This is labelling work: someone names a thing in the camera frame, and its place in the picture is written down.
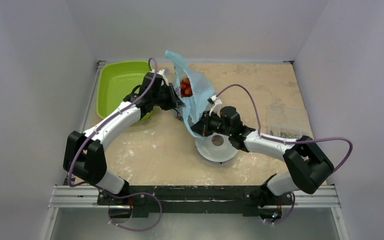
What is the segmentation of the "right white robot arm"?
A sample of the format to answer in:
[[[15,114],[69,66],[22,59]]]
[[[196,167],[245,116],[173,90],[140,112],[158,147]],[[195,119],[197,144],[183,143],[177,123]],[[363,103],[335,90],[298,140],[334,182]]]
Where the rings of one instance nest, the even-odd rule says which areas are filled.
[[[311,137],[263,138],[256,129],[243,124],[233,106],[223,107],[219,114],[205,111],[191,130],[201,137],[226,136],[237,150],[283,161],[288,171],[271,176],[261,186],[260,196],[268,204],[289,192],[301,190],[313,194],[334,171],[332,162]]]

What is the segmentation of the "blue plastic bag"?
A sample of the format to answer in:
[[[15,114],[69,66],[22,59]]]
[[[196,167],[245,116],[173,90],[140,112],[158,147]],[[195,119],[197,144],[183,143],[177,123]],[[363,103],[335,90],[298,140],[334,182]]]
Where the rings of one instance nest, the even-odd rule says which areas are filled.
[[[174,117],[183,122],[187,131],[196,139],[202,139],[203,134],[194,133],[191,127],[202,117],[209,105],[208,98],[216,94],[215,88],[206,76],[191,69],[183,57],[175,52],[166,51],[164,57],[170,60],[174,67],[173,87],[183,106],[171,110]],[[191,84],[192,96],[181,96],[181,80],[188,78]]]

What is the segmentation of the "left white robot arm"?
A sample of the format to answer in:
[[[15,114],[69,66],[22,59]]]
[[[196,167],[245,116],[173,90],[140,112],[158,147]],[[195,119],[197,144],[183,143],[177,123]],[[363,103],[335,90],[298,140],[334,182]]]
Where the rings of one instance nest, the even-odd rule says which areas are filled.
[[[63,160],[68,185],[75,186],[71,182],[72,176],[75,176],[84,183],[107,191],[116,204],[126,203],[130,185],[108,169],[105,156],[107,148],[124,130],[143,119],[154,107],[168,111],[182,105],[164,70],[153,69],[148,72],[142,83],[134,87],[110,115],[84,132],[73,131],[68,135]]]

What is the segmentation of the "red fake fruits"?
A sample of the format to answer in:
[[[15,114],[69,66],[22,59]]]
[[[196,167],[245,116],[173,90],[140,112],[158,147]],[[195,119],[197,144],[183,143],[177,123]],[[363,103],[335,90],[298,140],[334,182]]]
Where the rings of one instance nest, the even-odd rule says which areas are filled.
[[[190,79],[185,77],[180,81],[180,95],[182,98],[191,97],[193,95]]]

